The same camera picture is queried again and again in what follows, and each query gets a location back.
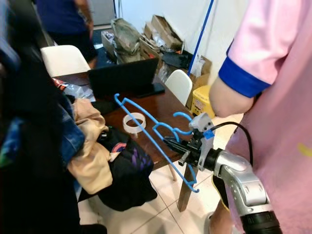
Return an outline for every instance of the black laptop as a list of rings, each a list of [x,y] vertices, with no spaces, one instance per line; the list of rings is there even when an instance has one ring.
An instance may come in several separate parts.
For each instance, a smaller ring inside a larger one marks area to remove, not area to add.
[[[152,84],[158,59],[148,59],[108,66],[88,72],[96,98],[122,92],[133,92],[138,97],[164,92],[161,84]]]

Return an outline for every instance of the dark wooden table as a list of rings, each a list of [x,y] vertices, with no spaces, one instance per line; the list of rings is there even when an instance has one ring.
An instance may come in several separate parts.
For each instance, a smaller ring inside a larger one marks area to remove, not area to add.
[[[86,74],[76,74],[76,75],[79,75],[80,78],[83,78],[88,81]],[[186,109],[185,106],[182,105],[182,103],[173,95],[173,93],[165,85],[164,87],[165,93],[163,94],[152,95],[144,98],[134,98],[134,97],[128,98],[136,102],[141,107],[143,107],[159,122],[167,123],[170,126],[177,127],[183,131],[188,131],[189,122],[186,118],[173,117],[173,114],[179,111],[189,114],[188,110]],[[122,101],[124,97],[125,96],[120,95],[119,100]],[[141,113],[140,110],[138,110],[136,107],[132,106],[129,103],[125,104],[125,106],[131,113],[132,112]],[[125,115],[126,113],[121,108],[118,108],[117,110],[109,114],[106,114],[104,116],[106,125],[114,126],[123,131],[122,120],[125,117]],[[171,151],[166,146],[166,144],[164,144],[160,140],[160,138],[152,130],[152,127],[154,125],[155,125],[154,122],[152,122],[149,118],[146,118],[145,129],[147,130],[147,132],[153,137],[153,139],[156,140],[156,142],[161,146],[163,151],[167,154],[167,156],[171,159],[172,162],[179,160],[182,157],[182,155],[179,155],[178,153]],[[163,136],[172,136],[172,133],[162,126],[159,126],[158,130]],[[168,161],[165,159],[165,157],[158,151],[158,149],[154,146],[154,144],[148,139],[148,137],[143,132],[138,133],[136,135],[131,134],[131,138],[135,140],[144,149],[144,151],[151,156],[154,162],[154,170],[169,164]],[[193,179],[189,167],[186,167],[184,177],[188,181]],[[191,190],[185,185],[185,183],[183,183],[178,201],[178,208],[180,211],[184,211],[186,209],[190,195]]]

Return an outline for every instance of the beige cloth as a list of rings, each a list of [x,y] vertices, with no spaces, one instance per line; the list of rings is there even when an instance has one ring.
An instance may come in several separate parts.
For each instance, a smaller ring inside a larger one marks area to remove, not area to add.
[[[78,98],[74,103],[75,122],[85,135],[78,154],[68,164],[68,170],[89,194],[95,194],[113,182],[108,165],[110,152],[97,143],[99,134],[108,129],[105,119],[88,99]]]

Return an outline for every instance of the white wall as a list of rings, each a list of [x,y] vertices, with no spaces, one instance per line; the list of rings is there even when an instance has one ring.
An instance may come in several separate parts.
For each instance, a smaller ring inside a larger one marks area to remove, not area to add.
[[[123,17],[143,32],[152,15],[164,16],[194,52],[209,0],[121,0]],[[202,38],[199,54],[213,62],[211,83],[216,77],[244,15],[248,0],[215,0]],[[118,0],[115,0],[118,15]]]

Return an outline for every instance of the white chair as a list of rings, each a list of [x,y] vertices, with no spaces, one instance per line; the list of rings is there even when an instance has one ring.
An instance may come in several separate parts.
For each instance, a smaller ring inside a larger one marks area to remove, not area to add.
[[[51,77],[59,77],[90,70],[78,48],[72,45],[49,46],[41,49],[43,61]]]
[[[168,77],[165,85],[185,106],[193,86],[192,81],[187,74],[185,74],[182,70],[175,70]]]

